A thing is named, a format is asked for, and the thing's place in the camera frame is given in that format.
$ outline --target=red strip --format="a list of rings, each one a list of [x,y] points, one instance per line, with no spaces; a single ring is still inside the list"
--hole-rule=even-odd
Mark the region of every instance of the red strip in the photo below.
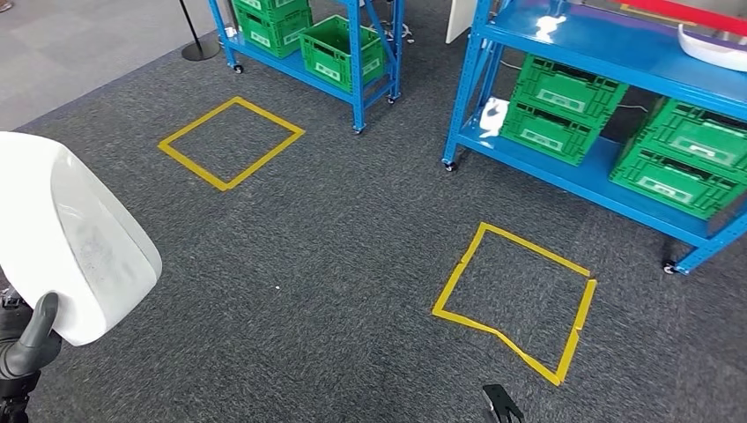
[[[720,29],[730,33],[738,33],[747,36],[747,19],[735,18],[721,15],[713,11],[704,11],[692,6],[673,3],[669,0],[615,0],[618,3],[628,4],[638,9],[652,11],[661,15],[695,22],[701,25]]]

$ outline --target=shelf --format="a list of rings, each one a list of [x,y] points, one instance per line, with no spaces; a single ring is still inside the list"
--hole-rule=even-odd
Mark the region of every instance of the shelf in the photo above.
[[[283,72],[293,78],[300,80],[306,84],[313,86],[314,88],[324,91],[325,93],[337,97],[338,99],[347,103],[353,103],[353,95],[340,88],[328,83],[327,81],[316,77],[314,74],[306,70],[304,67],[303,57],[301,56],[301,50],[297,50],[285,58],[278,58],[270,53],[267,53],[261,48],[255,47],[252,44],[244,42],[241,35],[236,35],[228,39],[228,45],[230,48],[242,53],[244,56],[255,59],[256,61],[262,62],[278,71]],[[385,73],[383,77],[377,78],[368,84],[364,85],[363,92],[371,88],[374,85],[380,85],[383,78],[387,78],[388,73]],[[387,93],[389,88],[393,85],[393,81],[387,81],[386,84],[377,86],[376,91],[366,97],[364,102],[365,107],[370,106],[374,101],[378,100],[384,93]]]
[[[747,73],[688,56],[676,28],[558,0],[513,0],[477,34],[747,121]]]
[[[575,167],[503,137],[480,138],[483,133],[477,120],[470,119],[456,141],[693,246],[707,241],[706,221],[610,182],[620,150],[617,143],[597,139],[581,165]]]

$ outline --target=stanchion base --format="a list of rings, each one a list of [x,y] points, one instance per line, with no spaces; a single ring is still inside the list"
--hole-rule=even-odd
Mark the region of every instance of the stanchion base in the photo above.
[[[181,51],[181,56],[192,62],[200,62],[215,57],[220,52],[220,46],[215,40],[200,40],[200,46],[191,43]]]

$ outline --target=cable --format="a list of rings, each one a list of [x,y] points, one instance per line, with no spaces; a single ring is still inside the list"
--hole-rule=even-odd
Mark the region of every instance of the cable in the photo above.
[[[627,105],[627,104],[618,104],[618,107],[619,108],[639,108],[639,109],[643,110],[644,112],[648,113],[648,109],[644,108],[643,106],[630,106],[630,105]]]
[[[502,64],[502,65],[504,65],[506,67],[509,67],[511,69],[516,69],[517,71],[521,70],[521,66],[516,66],[516,65],[511,64],[511,63],[506,63],[506,62],[504,62],[502,60],[500,61],[500,64]],[[631,105],[627,105],[627,104],[620,104],[620,105],[618,105],[618,107],[619,108],[639,108],[639,109],[643,110],[644,112],[648,113],[648,109],[644,108],[643,106],[637,106],[637,105],[636,106],[631,106]]]
[[[511,68],[511,69],[516,69],[517,71],[520,71],[520,70],[521,70],[521,67],[520,67],[520,66],[514,66],[514,65],[512,65],[511,63],[506,63],[506,62],[504,62],[504,61],[502,61],[502,60],[500,61],[500,64],[502,64],[502,65],[504,65],[504,66],[507,66],[507,67],[509,67],[509,68]]]

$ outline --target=black stanchion pole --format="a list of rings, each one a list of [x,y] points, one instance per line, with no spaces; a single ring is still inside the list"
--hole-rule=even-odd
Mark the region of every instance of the black stanchion pole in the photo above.
[[[215,40],[200,41],[195,32],[195,26],[192,25],[192,19],[187,12],[187,6],[184,5],[184,0],[179,0],[179,3],[181,4],[181,9],[184,11],[184,18],[187,19],[189,31],[192,32],[192,37],[195,39],[195,42],[189,44],[181,51],[181,56],[192,62],[200,62],[214,57],[220,51],[218,42]]]

